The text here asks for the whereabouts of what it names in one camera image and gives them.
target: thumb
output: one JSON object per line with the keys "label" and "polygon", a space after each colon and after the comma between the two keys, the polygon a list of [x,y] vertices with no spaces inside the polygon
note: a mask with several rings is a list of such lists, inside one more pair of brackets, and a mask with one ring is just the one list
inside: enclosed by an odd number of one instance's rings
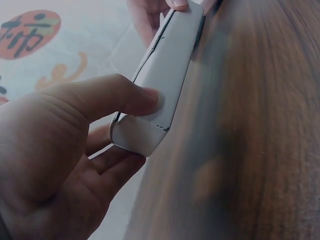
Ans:
{"label": "thumb", "polygon": [[170,8],[177,11],[185,11],[189,7],[189,3],[187,0],[165,0],[165,1]]}
{"label": "thumb", "polygon": [[156,90],[139,87],[119,74],[62,84],[42,93],[71,106],[89,123],[114,112],[152,114],[159,98]]}

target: chinese character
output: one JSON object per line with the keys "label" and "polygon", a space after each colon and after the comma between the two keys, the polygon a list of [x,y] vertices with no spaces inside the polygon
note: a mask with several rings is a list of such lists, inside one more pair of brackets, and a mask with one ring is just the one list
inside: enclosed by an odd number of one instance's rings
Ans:
{"label": "chinese character", "polygon": [[27,23],[24,23],[26,21],[24,16],[30,19],[30,15],[25,13],[25,15],[3,23],[0,29],[5,30],[3,34],[0,34],[0,45],[6,44],[7,50],[14,49],[14,58],[18,58],[24,51],[33,51],[45,36],[55,34],[54,26],[60,23],[60,18],[50,18],[45,13],[35,14],[34,22]]}

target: fingernail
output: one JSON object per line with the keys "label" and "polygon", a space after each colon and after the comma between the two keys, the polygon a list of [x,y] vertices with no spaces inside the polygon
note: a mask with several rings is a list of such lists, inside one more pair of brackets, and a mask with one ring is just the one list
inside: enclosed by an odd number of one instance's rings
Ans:
{"label": "fingernail", "polygon": [[159,91],[152,88],[143,88],[144,93],[154,101],[158,101],[159,99]]}
{"label": "fingernail", "polygon": [[186,0],[172,0],[173,1],[173,5],[175,7],[181,7],[181,6],[187,6],[188,2]]}

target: brown wooden panel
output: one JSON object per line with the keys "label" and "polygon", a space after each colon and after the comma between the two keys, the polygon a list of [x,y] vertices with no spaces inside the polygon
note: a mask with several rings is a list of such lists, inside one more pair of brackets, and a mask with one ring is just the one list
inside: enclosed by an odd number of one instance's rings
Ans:
{"label": "brown wooden panel", "polygon": [[225,0],[125,239],[319,239],[319,84],[316,0]]}

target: palm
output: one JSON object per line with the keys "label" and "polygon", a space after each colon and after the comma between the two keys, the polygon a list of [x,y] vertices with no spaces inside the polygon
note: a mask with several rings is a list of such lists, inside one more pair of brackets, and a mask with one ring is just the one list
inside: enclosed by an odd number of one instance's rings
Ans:
{"label": "palm", "polygon": [[70,104],[45,94],[22,102],[32,108],[1,106],[2,217],[15,239],[87,239],[145,158],[113,146],[89,159],[111,143],[109,126],[88,135],[90,120]]}

